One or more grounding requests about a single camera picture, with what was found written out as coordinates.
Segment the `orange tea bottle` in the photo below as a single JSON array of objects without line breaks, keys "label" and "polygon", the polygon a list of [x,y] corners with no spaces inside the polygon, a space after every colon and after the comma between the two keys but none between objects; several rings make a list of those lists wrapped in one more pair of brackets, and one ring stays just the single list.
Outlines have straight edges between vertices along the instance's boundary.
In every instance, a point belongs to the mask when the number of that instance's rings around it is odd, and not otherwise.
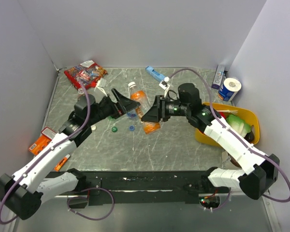
[{"label": "orange tea bottle", "polygon": [[[130,99],[138,101],[141,104],[141,106],[135,109],[138,118],[141,120],[142,116],[150,109],[147,95],[143,90],[138,88],[137,85],[135,87],[129,88],[129,91],[130,91]],[[146,134],[150,134],[160,129],[159,123],[142,122],[142,121],[141,123]]]},{"label": "orange tea bottle", "polygon": [[79,88],[77,90],[77,94],[78,94],[78,98],[80,98],[81,96],[84,96],[85,95],[85,91],[82,88]]}]

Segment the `clear blue water bottle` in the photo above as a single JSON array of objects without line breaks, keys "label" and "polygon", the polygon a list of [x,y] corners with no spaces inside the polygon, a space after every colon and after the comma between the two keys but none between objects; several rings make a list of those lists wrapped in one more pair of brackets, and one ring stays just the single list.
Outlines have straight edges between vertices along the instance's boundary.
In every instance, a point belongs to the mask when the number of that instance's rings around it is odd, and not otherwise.
[{"label": "clear blue water bottle", "polygon": [[135,110],[131,110],[130,112],[128,112],[127,117],[128,119],[131,119],[131,120],[138,120],[138,115]]}]

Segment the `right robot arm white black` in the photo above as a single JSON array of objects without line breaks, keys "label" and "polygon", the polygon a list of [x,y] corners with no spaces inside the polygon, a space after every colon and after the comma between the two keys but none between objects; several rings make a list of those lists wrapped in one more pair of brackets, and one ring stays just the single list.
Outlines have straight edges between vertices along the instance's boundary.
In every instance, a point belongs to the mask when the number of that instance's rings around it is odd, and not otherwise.
[{"label": "right robot arm white black", "polygon": [[234,188],[251,199],[259,199],[277,180],[279,158],[262,153],[243,139],[217,111],[202,103],[194,84],[181,84],[178,94],[176,100],[157,95],[141,120],[158,123],[172,116],[186,117],[190,125],[217,142],[241,167],[238,170],[210,168],[202,180],[203,190],[211,193],[219,187]]}]

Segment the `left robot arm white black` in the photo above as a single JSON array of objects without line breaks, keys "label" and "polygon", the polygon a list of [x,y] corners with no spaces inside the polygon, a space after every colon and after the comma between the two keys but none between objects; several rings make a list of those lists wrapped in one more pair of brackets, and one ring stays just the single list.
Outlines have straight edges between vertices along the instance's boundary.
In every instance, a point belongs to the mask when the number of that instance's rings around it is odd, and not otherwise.
[{"label": "left robot arm white black", "polygon": [[108,95],[104,95],[100,102],[88,93],[79,97],[74,111],[51,142],[13,175],[3,174],[0,177],[0,208],[6,206],[17,217],[26,220],[55,196],[70,191],[75,194],[85,191],[86,176],[77,169],[70,169],[53,180],[45,181],[44,178],[91,135],[92,125],[108,117],[117,119],[140,106],[139,102],[123,96],[114,88],[112,93],[116,102]]}]

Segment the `red candy bag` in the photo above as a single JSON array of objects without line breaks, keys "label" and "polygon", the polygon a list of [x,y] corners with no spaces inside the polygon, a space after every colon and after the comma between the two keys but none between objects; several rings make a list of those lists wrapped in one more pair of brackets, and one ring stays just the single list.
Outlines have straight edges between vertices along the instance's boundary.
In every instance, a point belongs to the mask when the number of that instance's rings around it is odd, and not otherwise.
[{"label": "red candy bag", "polygon": [[98,81],[104,78],[108,72],[98,63],[88,60],[65,70],[64,74],[72,86],[78,90],[81,88],[81,82],[85,89],[95,88]]}]

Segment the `yellow plastic basket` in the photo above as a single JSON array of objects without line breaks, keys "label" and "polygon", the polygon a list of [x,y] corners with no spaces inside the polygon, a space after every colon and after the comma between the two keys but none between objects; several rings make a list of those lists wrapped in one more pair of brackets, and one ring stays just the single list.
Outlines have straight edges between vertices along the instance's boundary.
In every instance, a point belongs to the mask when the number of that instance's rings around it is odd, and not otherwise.
[{"label": "yellow plastic basket", "polygon": [[[250,110],[239,108],[231,105],[226,104],[220,104],[220,103],[213,103],[213,108],[215,110],[230,110],[230,111],[237,111],[237,116],[243,119],[247,124],[250,126],[253,126],[253,134],[254,134],[254,140],[250,141],[250,143],[253,143],[254,145],[259,142],[260,139],[260,127],[257,116]],[[221,148],[221,146],[215,142],[210,137],[206,136],[205,134],[201,133],[198,129],[195,131],[195,139],[199,143],[216,146]]]}]

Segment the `red pepper toy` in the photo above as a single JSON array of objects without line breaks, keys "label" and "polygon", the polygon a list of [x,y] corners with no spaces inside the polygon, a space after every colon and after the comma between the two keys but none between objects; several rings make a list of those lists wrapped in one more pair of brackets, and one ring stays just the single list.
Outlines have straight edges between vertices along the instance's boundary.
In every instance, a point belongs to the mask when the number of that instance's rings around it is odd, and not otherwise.
[{"label": "red pepper toy", "polygon": [[219,114],[220,114],[224,119],[227,118],[227,115],[226,115],[224,112],[219,112]]}]

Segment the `toilet paper roll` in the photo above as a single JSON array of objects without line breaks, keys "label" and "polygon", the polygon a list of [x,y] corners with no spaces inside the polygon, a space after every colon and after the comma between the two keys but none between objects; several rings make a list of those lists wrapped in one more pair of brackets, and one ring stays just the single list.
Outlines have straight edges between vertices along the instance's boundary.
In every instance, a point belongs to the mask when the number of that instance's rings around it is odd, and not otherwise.
[{"label": "toilet paper roll", "polygon": [[226,78],[218,90],[218,96],[221,100],[230,102],[241,88],[242,84],[239,80],[235,78]]}]

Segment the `orange red battery pack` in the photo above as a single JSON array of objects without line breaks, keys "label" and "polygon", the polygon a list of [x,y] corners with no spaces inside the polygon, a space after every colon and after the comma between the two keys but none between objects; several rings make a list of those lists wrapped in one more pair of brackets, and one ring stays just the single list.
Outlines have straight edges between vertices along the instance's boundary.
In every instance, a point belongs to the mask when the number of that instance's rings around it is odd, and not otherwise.
[{"label": "orange red battery pack", "polygon": [[28,151],[31,152],[34,156],[37,156],[55,137],[56,132],[45,127],[41,131],[40,137],[29,146]]}]

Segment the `green cabbage toy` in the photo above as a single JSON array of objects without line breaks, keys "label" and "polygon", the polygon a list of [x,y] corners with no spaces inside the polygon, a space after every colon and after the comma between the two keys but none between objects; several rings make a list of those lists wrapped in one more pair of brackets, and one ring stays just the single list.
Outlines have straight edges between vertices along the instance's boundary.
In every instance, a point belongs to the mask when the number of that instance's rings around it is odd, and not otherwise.
[{"label": "green cabbage toy", "polygon": [[231,128],[234,129],[242,137],[245,137],[248,133],[251,132],[251,126],[236,115],[228,115],[226,121],[231,126]]}]

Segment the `orange utility knife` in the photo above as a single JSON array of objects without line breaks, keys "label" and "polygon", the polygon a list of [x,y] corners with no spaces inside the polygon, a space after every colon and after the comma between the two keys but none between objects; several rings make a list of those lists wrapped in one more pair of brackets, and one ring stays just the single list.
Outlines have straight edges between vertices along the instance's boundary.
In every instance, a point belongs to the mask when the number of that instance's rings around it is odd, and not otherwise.
[{"label": "orange utility knife", "polygon": [[54,168],[56,172],[58,172],[62,166],[67,162],[67,160],[70,158],[70,154],[66,155]]}]

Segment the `dark eggplant toy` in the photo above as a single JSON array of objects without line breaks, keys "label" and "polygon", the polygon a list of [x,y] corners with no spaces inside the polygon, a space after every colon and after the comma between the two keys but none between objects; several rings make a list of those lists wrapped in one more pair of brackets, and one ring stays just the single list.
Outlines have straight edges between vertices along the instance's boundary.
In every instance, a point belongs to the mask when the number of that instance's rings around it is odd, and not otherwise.
[{"label": "dark eggplant toy", "polygon": [[244,137],[244,139],[246,141],[248,141],[249,143],[252,143],[254,141],[254,139],[255,139],[253,131],[247,133],[246,136]]}]

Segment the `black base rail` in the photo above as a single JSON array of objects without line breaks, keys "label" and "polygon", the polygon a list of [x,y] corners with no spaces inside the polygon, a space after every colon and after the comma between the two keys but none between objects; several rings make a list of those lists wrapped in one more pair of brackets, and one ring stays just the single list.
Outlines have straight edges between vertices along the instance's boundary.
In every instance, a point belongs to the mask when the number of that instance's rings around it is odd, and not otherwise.
[{"label": "black base rail", "polygon": [[227,187],[214,187],[206,171],[83,171],[82,189],[64,195],[88,196],[89,205],[106,203],[198,204],[202,194],[228,193]]}]

